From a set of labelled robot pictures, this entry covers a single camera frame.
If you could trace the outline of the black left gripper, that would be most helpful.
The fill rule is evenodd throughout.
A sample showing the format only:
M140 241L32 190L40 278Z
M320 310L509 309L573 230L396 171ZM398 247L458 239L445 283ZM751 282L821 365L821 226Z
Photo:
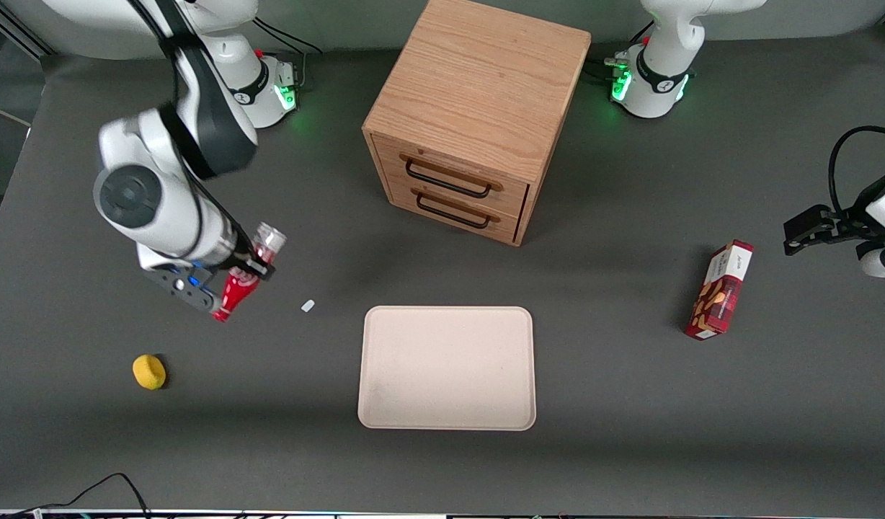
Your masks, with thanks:
M867 207L851 205L842 209L835 205L831 210L827 205L814 205L803 210L784 223L784 234L799 234L784 240L785 256L791 257L817 245L837 245L848 241L875 245L877 233L871 230L872 217L868 215Z

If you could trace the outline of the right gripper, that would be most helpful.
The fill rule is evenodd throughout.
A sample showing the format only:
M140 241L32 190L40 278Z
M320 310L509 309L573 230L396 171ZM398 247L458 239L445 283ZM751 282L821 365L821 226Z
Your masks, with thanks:
M209 286L221 270L239 267L260 280L269 280L275 267L258 258L254 247L237 244L235 249L216 247L203 255L173 257L136 245L136 255L145 275L166 293L208 313L232 313L237 302Z

